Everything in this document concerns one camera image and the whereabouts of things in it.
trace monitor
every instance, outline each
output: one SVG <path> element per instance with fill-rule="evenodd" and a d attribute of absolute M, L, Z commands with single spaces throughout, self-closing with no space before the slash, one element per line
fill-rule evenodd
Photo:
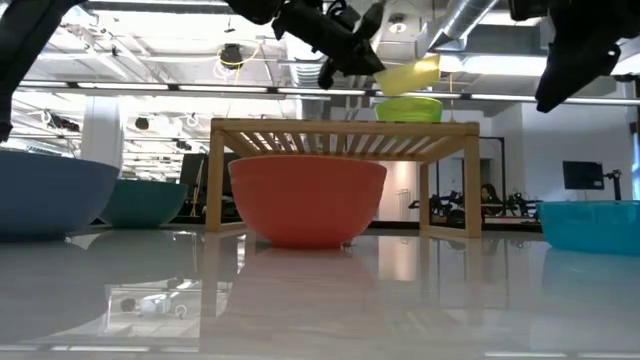
<path fill-rule="evenodd" d="M 567 190 L 604 190 L 602 163 L 563 161 L 562 171 Z"/>

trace green bowl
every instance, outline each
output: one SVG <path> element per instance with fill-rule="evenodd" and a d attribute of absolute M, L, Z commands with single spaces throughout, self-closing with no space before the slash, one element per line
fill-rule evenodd
<path fill-rule="evenodd" d="M 99 218 L 115 228 L 156 228 L 178 215 L 187 188 L 184 184 L 118 180 Z"/>
<path fill-rule="evenodd" d="M 398 97 L 376 105 L 380 121 L 433 122 L 442 119 L 442 103 L 430 98 Z"/>

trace orange bowl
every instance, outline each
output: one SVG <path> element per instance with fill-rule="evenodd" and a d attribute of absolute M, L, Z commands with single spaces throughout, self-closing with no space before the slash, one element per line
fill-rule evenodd
<path fill-rule="evenodd" d="M 376 213 L 384 166 L 327 156 L 261 156 L 229 164 L 238 212 L 273 246 L 333 248 Z"/>

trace wooden slatted shelf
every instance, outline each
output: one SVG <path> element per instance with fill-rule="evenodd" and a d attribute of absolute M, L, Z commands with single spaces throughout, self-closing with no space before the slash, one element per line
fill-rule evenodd
<path fill-rule="evenodd" d="M 479 238 L 479 132 L 478 123 L 213 119 L 206 229 L 209 232 L 222 232 L 238 226 L 220 223 L 224 157 L 222 152 L 225 146 L 243 157 L 314 155 L 370 161 L 421 162 L 422 204 L 429 203 L 428 165 L 464 150 L 466 229 L 456 231 L 430 227 L 428 211 L 420 216 L 420 228 L 421 231 L 431 232 L 432 235 Z"/>

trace yellow sponge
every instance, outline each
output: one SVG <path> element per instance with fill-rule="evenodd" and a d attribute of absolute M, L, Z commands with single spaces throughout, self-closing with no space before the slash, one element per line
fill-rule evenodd
<path fill-rule="evenodd" d="M 440 55 L 395 66 L 373 76 L 385 96 L 420 90 L 440 80 Z"/>

